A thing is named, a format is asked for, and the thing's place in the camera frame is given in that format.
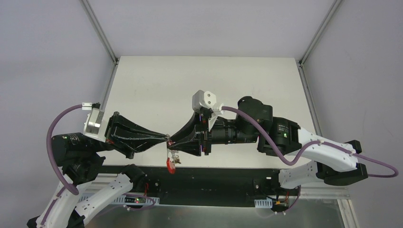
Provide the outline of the metal key organizer red handle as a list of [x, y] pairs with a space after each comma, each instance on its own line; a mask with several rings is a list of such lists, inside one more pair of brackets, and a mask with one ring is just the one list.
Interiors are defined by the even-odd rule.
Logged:
[[179, 152], [177, 150], [170, 149], [170, 146], [173, 144], [172, 141], [168, 141], [166, 144], [167, 144], [166, 167], [170, 174], [175, 174], [176, 164], [181, 164]]

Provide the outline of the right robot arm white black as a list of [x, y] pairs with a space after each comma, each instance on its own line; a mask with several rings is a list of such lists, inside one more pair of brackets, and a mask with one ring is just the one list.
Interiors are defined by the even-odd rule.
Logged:
[[200, 90], [192, 97], [192, 109], [189, 122], [167, 141], [170, 173], [175, 173], [179, 151], [201, 156], [208, 155], [214, 144], [256, 143], [259, 152], [289, 166], [270, 181], [270, 190], [277, 195], [306, 183], [348, 186], [369, 176], [357, 160], [362, 151], [358, 141], [337, 143], [318, 136], [294, 121], [274, 117], [270, 105], [251, 96], [232, 108], [218, 102], [212, 92]]

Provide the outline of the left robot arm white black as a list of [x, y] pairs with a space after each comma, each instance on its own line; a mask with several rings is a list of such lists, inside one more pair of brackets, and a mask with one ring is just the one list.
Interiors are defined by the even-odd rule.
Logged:
[[47, 134], [49, 160], [59, 177], [57, 189], [43, 211], [27, 222], [30, 228], [83, 228], [106, 206], [122, 196], [130, 196], [141, 209], [155, 205], [147, 196], [149, 181], [135, 164], [118, 170], [117, 176], [87, 199], [83, 193], [103, 169], [100, 152], [116, 150], [132, 159], [138, 152], [167, 141], [167, 136], [141, 127], [115, 112], [107, 121], [87, 120], [83, 133]]

